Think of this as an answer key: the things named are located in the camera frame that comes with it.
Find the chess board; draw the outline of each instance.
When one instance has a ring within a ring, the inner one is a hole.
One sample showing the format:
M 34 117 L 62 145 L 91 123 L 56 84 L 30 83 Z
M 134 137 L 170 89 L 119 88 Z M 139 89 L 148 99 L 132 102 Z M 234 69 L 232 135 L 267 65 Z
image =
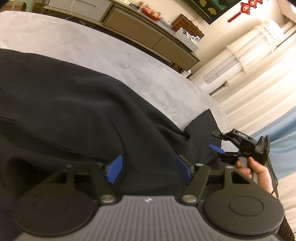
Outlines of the chess board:
M 202 38 L 204 36 L 204 34 L 198 29 L 198 27 L 195 26 L 192 21 L 186 18 L 183 14 L 180 14 L 180 16 L 177 17 L 175 21 L 173 21 L 172 26 L 172 30 L 174 30 L 175 32 L 178 31 L 180 28 L 183 28 L 192 36 L 198 36 L 199 38 Z

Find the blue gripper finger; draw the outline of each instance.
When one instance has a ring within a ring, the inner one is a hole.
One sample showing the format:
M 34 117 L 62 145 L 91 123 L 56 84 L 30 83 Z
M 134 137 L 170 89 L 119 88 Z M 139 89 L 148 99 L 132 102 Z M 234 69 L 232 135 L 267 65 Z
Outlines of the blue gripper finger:
M 209 148 L 215 150 L 219 154 L 225 154 L 226 153 L 223 149 L 219 148 L 218 146 L 214 146 L 212 144 L 209 145 Z
M 106 180 L 109 184 L 113 184 L 122 169 L 122 156 L 118 156 L 109 166 Z
M 179 156 L 176 157 L 175 168 L 178 174 L 180 175 L 181 180 L 186 185 L 188 185 L 193 177 L 190 174 L 189 166 Z

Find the blue curtain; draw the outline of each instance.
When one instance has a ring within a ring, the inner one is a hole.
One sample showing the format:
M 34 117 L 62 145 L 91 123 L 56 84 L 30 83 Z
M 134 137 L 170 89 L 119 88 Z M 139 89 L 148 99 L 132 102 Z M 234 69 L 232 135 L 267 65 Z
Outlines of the blue curtain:
M 269 135 L 270 161 L 280 179 L 296 172 L 296 107 L 252 135 L 255 140 Z

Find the painting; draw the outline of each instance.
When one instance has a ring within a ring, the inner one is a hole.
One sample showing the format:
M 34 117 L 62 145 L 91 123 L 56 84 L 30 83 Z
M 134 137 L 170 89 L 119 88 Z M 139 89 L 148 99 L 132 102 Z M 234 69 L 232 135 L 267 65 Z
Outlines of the painting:
M 208 24 L 213 23 L 227 10 L 232 8 L 240 0 L 184 0 L 187 2 Z

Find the ribbed gray surface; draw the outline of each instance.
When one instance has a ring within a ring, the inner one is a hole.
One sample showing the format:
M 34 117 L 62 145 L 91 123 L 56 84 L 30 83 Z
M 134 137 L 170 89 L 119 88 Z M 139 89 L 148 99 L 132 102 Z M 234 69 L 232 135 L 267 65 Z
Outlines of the ribbed gray surface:
M 124 196 L 118 204 L 101 207 L 87 226 L 70 235 L 22 234 L 15 241 L 242 241 L 214 230 L 196 208 L 178 204 L 172 196 L 147 198 Z M 278 241 L 273 235 L 257 240 Z

